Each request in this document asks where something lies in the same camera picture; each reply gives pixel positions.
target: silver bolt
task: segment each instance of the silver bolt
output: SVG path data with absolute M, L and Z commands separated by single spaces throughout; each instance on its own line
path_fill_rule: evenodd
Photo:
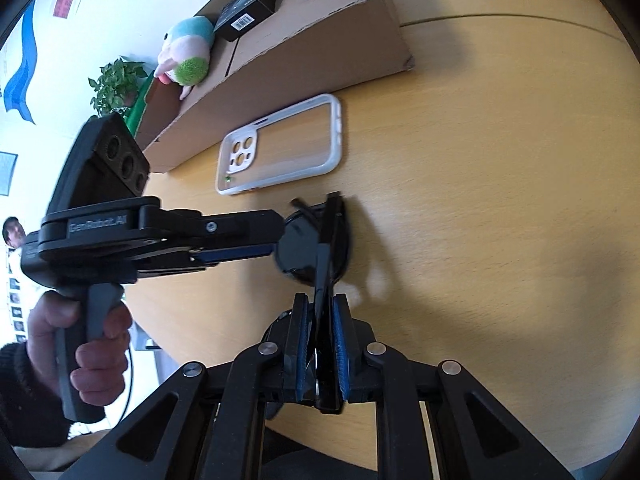
M 458 375 L 462 371 L 462 366 L 457 361 L 444 361 L 442 371 L 447 375 Z
M 371 355 L 382 355 L 386 352 L 386 346 L 384 346 L 382 343 L 374 341 L 373 343 L 369 343 L 367 345 L 367 352 L 369 352 Z
M 262 355 L 271 355 L 275 354 L 278 351 L 278 345 L 276 343 L 272 343 L 271 341 L 267 341 L 266 343 L 262 343 L 258 346 L 258 352 Z
M 202 373 L 202 365 L 200 363 L 187 363 L 182 367 L 182 374 L 185 377 L 197 377 Z

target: clear phone case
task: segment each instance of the clear phone case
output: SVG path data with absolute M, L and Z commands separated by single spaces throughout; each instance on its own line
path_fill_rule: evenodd
M 333 170 L 342 156 L 340 101 L 321 94 L 228 134 L 216 189 L 233 195 Z

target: barcode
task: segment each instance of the barcode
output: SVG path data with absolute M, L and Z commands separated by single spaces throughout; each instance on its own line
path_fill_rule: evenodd
M 248 14 L 243 14 L 242 16 L 240 16 L 237 20 L 235 20 L 231 26 L 235 29 L 235 30 L 242 30 L 243 28 L 245 28 L 247 25 L 249 25 L 249 23 L 254 22 L 255 20 L 249 16 Z

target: white phone case frame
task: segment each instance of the white phone case frame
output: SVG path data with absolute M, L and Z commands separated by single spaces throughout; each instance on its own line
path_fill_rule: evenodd
M 256 182 L 248 182 L 245 184 L 240 184 L 238 186 L 229 187 L 228 189 L 220 189 L 218 183 L 223 180 L 229 173 L 228 169 L 228 160 L 232 156 L 233 146 L 236 142 L 247 138 L 248 136 L 253 136 L 255 139 L 255 144 L 257 147 L 257 143 L 260 142 L 258 138 L 258 130 L 260 128 L 264 128 L 265 126 L 269 126 L 270 124 L 277 123 L 283 119 L 294 116 L 301 112 L 305 112 L 306 110 L 311 110 L 312 108 L 316 108 L 318 106 L 322 106 L 325 104 L 331 105 L 331 145 L 330 145 L 330 153 L 327 160 L 320 164 L 319 166 L 313 166 L 310 168 L 305 168 L 304 170 L 292 171 L 290 173 L 283 173 L 276 176 L 271 176 L 269 178 L 264 178 L 261 180 L 257 180 Z M 340 101 L 331 95 L 331 94 L 320 94 L 316 97 L 312 97 L 311 99 L 307 99 L 306 101 L 302 101 L 295 105 L 291 105 L 283 110 L 279 110 L 270 114 L 266 117 L 258 119 L 253 123 L 247 124 L 246 126 L 242 126 L 237 130 L 232 131 L 229 134 L 226 134 L 225 138 L 222 139 L 222 143 L 220 144 L 220 154 L 218 156 L 218 171 L 216 175 L 216 191 L 221 195 L 235 195 L 238 193 L 242 193 L 244 191 L 249 191 L 251 189 L 258 189 L 261 187 L 267 186 L 275 186 L 276 184 L 284 184 L 285 182 L 292 182 L 293 180 L 300 180 L 302 178 L 307 178 L 310 176 L 318 176 L 325 173 L 329 173 L 334 170 L 335 167 L 340 163 L 340 159 L 342 158 L 342 111 L 340 108 Z

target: window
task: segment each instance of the window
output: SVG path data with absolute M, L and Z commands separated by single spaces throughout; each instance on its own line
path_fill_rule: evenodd
M 17 159 L 15 153 L 0 152 L 0 195 L 9 196 Z

